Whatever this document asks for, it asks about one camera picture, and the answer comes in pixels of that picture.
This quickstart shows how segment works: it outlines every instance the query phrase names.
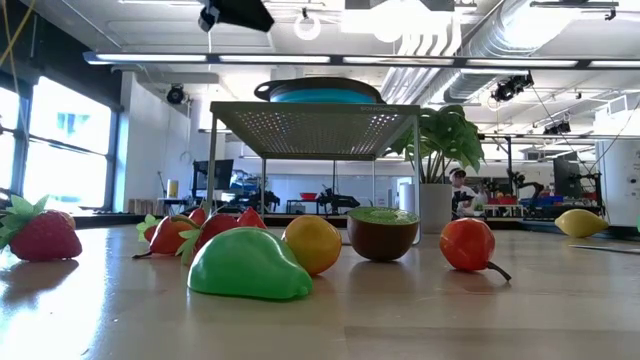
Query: window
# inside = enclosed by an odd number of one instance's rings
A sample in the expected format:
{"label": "window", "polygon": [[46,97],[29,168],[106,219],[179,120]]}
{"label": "window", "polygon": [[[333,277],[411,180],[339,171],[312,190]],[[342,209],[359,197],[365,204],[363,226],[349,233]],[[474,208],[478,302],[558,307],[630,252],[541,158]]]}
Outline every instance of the window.
{"label": "window", "polygon": [[11,189],[13,158],[16,141],[13,130],[18,125],[20,97],[18,94],[0,88],[0,188]]}
{"label": "window", "polygon": [[108,206],[111,128],[109,107],[41,77],[33,88],[25,198]]}
{"label": "window", "polygon": [[106,155],[111,109],[45,77],[33,88],[29,132]]}

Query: security camera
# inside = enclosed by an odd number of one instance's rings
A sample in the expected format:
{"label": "security camera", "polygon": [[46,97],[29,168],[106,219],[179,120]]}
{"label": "security camera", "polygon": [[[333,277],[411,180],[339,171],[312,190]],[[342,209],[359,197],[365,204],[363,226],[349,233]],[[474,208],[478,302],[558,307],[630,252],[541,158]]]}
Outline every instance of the security camera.
{"label": "security camera", "polygon": [[173,84],[167,93],[167,101],[171,105],[182,105],[189,100],[189,96],[184,92],[183,84]]}

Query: spotlight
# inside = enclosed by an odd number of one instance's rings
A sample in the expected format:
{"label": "spotlight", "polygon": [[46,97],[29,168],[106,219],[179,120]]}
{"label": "spotlight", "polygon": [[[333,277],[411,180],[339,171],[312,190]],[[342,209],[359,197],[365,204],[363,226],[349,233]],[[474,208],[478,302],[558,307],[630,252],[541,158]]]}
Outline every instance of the spotlight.
{"label": "spotlight", "polygon": [[167,93],[167,101],[171,105],[182,105],[189,100],[189,96],[184,92],[183,84],[172,84]]}
{"label": "spotlight", "polygon": [[531,72],[527,75],[515,75],[506,81],[498,83],[498,88],[491,93],[491,98],[497,102],[505,102],[513,99],[516,95],[524,91],[525,88],[534,85]]}

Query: fake strawberry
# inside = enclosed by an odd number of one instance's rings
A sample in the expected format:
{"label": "fake strawberry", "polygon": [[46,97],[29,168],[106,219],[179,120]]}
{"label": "fake strawberry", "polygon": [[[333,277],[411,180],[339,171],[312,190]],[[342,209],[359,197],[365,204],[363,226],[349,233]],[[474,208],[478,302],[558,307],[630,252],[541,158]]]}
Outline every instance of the fake strawberry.
{"label": "fake strawberry", "polygon": [[240,218],[238,219],[238,224],[242,227],[257,227],[260,229],[267,229],[267,225],[264,224],[260,215],[253,210],[252,207],[249,207],[245,210]]}
{"label": "fake strawberry", "polygon": [[153,215],[147,214],[147,216],[144,217],[144,222],[136,225],[136,230],[138,230],[138,241],[151,242],[158,224],[160,224],[160,219],[156,219]]}
{"label": "fake strawberry", "polygon": [[202,226],[204,221],[207,219],[207,214],[204,212],[203,208],[197,208],[189,214],[189,219],[198,224],[198,226]]}
{"label": "fake strawberry", "polygon": [[144,254],[134,255],[134,259],[151,256],[151,254],[175,255],[185,239],[180,236],[183,231],[198,229],[199,226],[186,216],[166,216],[156,228],[153,234],[149,251]]}
{"label": "fake strawberry", "polygon": [[213,215],[200,229],[180,233],[185,242],[176,252],[176,256],[182,254],[182,264],[188,265],[198,251],[214,236],[237,227],[238,222],[234,217],[225,214]]}
{"label": "fake strawberry", "polygon": [[8,245],[14,255],[27,261],[70,259],[82,253],[82,244],[67,217],[59,211],[44,211],[47,199],[45,196],[31,205],[11,196],[13,206],[0,220],[0,249]]}

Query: orange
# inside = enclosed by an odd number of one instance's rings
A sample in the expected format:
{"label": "orange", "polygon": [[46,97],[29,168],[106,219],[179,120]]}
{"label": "orange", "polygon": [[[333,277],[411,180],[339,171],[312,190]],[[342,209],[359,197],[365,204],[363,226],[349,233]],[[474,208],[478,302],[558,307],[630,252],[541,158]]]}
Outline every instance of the orange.
{"label": "orange", "polygon": [[285,229],[282,240],[311,276],[330,268],[342,249],[342,235],[338,229],[314,215],[295,218]]}

